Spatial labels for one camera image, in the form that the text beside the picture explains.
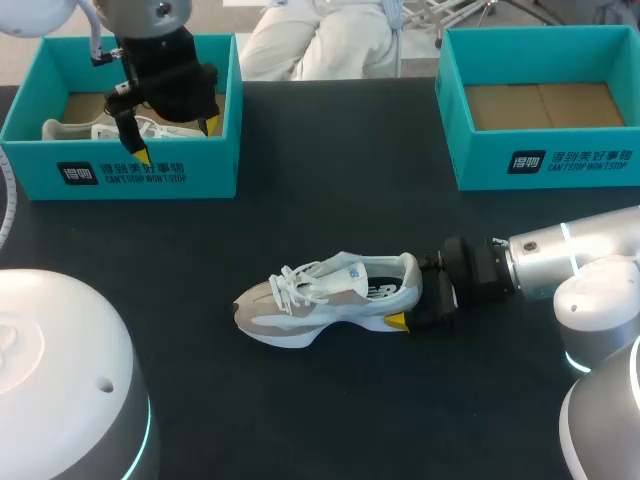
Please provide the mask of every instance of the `shoe tongue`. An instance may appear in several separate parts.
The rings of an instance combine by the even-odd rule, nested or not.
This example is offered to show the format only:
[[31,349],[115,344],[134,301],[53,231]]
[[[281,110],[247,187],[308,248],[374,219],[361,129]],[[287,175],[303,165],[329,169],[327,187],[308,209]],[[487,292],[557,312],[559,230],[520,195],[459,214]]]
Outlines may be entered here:
[[323,295],[354,290],[361,297],[369,293],[369,279],[364,263],[354,263],[348,267],[318,278],[318,283],[302,287],[305,294],[321,293]]

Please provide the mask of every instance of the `black table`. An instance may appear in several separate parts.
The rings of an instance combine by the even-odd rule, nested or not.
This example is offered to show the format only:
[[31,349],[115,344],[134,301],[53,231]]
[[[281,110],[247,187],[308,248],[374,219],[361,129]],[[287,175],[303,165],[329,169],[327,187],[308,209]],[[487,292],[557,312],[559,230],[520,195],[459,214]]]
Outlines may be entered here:
[[161,479],[568,479],[557,424],[572,378],[549,302],[422,336],[336,325],[302,351],[241,334],[230,306],[285,264],[506,237],[640,190],[459,193],[432,79],[249,83],[242,141],[235,200],[23,197],[2,252],[3,267],[71,275],[120,312]]

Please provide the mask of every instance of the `teal shoebox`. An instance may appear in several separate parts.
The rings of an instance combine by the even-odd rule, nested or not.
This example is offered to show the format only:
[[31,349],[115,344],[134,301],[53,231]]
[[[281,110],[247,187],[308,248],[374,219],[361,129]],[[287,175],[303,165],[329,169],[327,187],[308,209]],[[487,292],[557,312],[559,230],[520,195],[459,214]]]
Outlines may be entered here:
[[[222,134],[148,139],[152,166],[146,167],[118,140],[40,141],[43,123],[61,118],[71,93],[108,92],[125,81],[120,61],[91,65],[88,38],[45,38],[0,133],[29,199],[234,197],[243,100],[235,36],[196,35],[195,43],[200,62],[218,69]],[[115,46],[113,37],[103,38],[106,50]]]
[[448,30],[436,95],[460,190],[640,185],[631,27]]

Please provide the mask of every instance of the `sneaker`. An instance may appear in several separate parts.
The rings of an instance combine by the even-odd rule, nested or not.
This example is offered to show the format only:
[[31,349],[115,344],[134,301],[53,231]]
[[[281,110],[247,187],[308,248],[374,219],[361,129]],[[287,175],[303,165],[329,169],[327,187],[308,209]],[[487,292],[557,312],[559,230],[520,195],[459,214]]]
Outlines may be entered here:
[[[190,128],[160,125],[150,118],[136,116],[142,138],[204,137],[204,133]],[[90,123],[64,124],[47,120],[42,126],[42,140],[115,140],[120,138],[116,121],[103,113]]]
[[329,325],[345,321],[375,332],[398,332],[385,317],[411,310],[422,294],[415,257],[339,253],[272,275],[233,304],[238,328],[283,348],[303,348]]

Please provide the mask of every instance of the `white pants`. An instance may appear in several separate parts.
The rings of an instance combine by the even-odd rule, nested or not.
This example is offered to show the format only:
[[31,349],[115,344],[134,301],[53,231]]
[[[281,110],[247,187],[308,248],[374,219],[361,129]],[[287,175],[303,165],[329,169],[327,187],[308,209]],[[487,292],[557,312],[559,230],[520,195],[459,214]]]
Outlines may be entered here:
[[243,80],[363,78],[391,47],[381,2],[288,0],[260,19],[240,68]]

